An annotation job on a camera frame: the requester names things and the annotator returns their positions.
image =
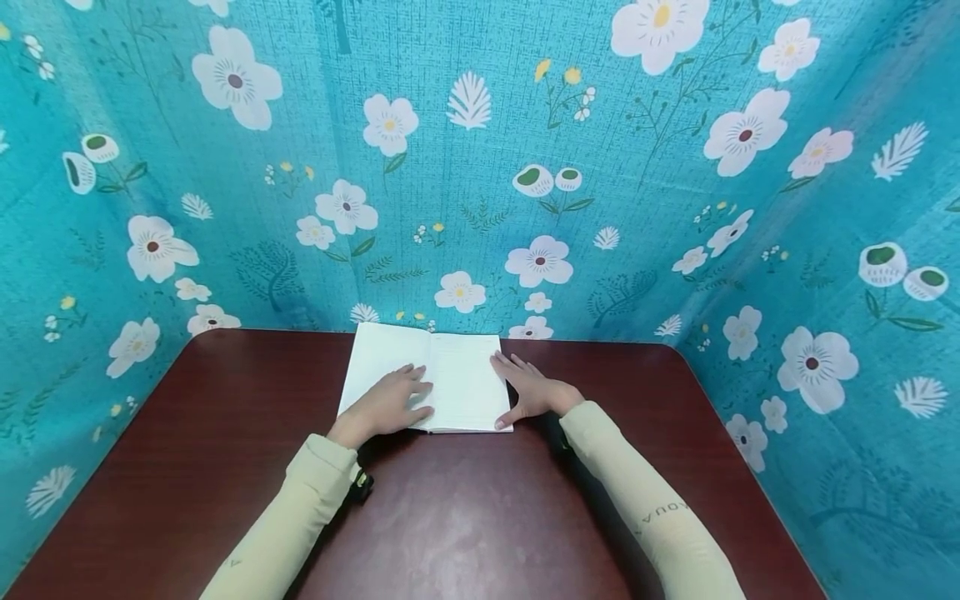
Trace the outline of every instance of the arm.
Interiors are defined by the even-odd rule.
[[[333,424],[311,435],[287,466],[276,497],[220,565],[201,600],[279,600],[293,583],[320,532],[340,509],[356,477],[356,449],[374,435],[409,427],[433,414],[406,408],[429,392],[425,367],[387,373]]]
[[[669,600],[739,600],[743,591],[727,556],[700,519],[623,438],[610,417],[571,385],[529,363],[497,353],[491,362],[519,400],[498,428],[553,411],[580,461],[607,495],[660,576]]]

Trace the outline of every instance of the beige sleeve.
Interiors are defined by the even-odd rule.
[[[311,435],[280,491],[230,553],[201,600],[280,600],[347,497],[357,453]]]
[[[710,532],[603,409],[584,402],[560,425],[657,570],[669,600],[744,598],[730,561]]]

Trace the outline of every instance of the tabletop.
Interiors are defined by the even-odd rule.
[[[352,334],[192,340],[13,585],[9,600],[196,598],[333,423]],[[727,553],[748,598],[823,593],[672,348],[504,340],[599,403]],[[660,584],[543,420],[364,446],[375,480],[324,530],[288,598],[657,598]]]

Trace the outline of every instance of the floral curtain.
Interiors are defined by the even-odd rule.
[[[951,596],[958,20],[10,0],[0,584],[192,337],[380,321],[675,347],[831,597]]]

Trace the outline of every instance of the white book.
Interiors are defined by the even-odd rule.
[[[412,396],[409,406],[434,409],[433,416],[414,429],[432,433],[496,432],[496,419],[510,410],[507,384],[490,364],[490,357],[499,349],[500,338],[495,335],[429,333],[413,327],[360,323],[337,415],[380,377],[413,363],[415,367],[426,365],[423,380],[433,382],[433,390]],[[501,432],[513,430],[511,426]]]

